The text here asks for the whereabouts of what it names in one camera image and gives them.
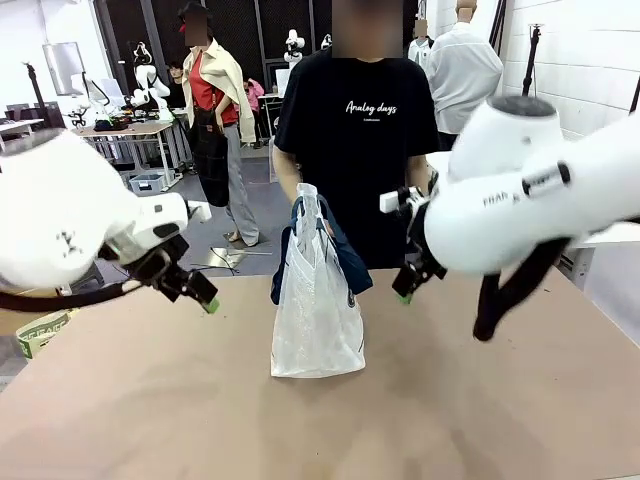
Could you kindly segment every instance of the person in pink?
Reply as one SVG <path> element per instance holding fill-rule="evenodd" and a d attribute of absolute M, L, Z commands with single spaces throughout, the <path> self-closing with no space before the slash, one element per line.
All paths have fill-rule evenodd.
<path fill-rule="evenodd" d="M 253 144 L 253 148 L 258 149 L 262 146 L 260 142 L 260 102 L 258 97 L 264 95 L 264 88 L 254 79 L 249 77 L 244 77 L 244 91 L 247 93 L 247 98 L 249 99 L 249 105 L 251 106 L 251 111 L 253 112 L 253 118 L 255 118 L 255 129 L 256 129 L 256 142 Z"/>

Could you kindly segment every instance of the beige coat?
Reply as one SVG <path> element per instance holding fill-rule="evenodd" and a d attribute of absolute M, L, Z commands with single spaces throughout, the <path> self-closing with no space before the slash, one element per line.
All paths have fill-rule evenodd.
<path fill-rule="evenodd" d="M 193 95 L 189 84 L 189 74 L 196 63 L 200 47 L 193 47 L 191 53 L 184 61 L 184 75 L 182 77 L 182 89 L 187 102 L 187 114 L 189 115 L 189 125 L 193 125 Z M 255 120 L 247 94 L 244 91 L 242 69 L 238 62 L 222 48 L 214 39 L 211 46 L 202 53 L 200 63 L 200 76 L 203 80 L 214 87 L 222 90 L 225 95 L 240 107 L 240 138 L 243 142 L 252 143 L 256 141 L 254 130 Z"/>

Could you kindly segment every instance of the blue fabric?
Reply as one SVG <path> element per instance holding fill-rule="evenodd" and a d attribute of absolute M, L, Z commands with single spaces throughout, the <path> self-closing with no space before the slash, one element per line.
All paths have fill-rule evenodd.
<path fill-rule="evenodd" d="M 333 241 L 334 247 L 336 249 L 336 253 L 338 255 L 338 262 L 340 263 L 340 268 L 342 268 L 342 272 L 344 273 L 344 277 L 347 280 L 347 285 L 351 289 L 351 292 L 354 295 L 359 295 L 360 293 L 368 290 L 373 287 L 373 280 L 369 275 L 369 271 L 365 266 L 364 262 L 360 258 L 360 256 L 356 253 L 351 245 L 349 245 L 349 241 L 347 240 L 347 236 L 344 234 L 338 223 L 336 222 L 327 201 L 322 195 L 318 195 L 318 200 L 320 201 L 320 207 L 322 209 L 322 215 L 327 219 L 331 229 L 333 230 Z M 273 276 L 273 281 L 271 283 L 271 301 L 278 305 L 280 302 L 280 290 L 282 288 L 282 277 L 284 275 L 284 267 L 287 263 L 287 250 L 289 248 L 289 238 L 291 237 L 291 231 L 295 232 L 296 222 L 298 218 L 298 208 L 302 208 L 302 198 L 298 198 L 296 203 L 293 205 L 293 209 L 291 210 L 291 222 L 285 229 L 282 231 L 282 240 L 281 240 L 281 253 L 280 253 L 280 266 L 278 267 L 278 271 Z M 324 229 L 324 225 L 319 224 L 318 229 Z"/>

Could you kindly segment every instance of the white tote bag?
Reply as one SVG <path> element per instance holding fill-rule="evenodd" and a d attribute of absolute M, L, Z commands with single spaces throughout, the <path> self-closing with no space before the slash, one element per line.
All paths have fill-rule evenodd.
<path fill-rule="evenodd" d="M 298 185 L 303 202 L 273 327 L 274 377 L 322 378 L 365 367 L 360 306 L 324 228 L 317 193 L 313 185 Z"/>

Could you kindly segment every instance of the plastic storage box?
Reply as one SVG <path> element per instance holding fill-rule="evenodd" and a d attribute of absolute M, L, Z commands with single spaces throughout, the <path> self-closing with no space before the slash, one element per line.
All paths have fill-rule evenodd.
<path fill-rule="evenodd" d="M 135 193 L 161 193 L 162 189 L 167 186 L 164 175 L 158 173 L 138 175 L 129 180 L 129 183 Z"/>

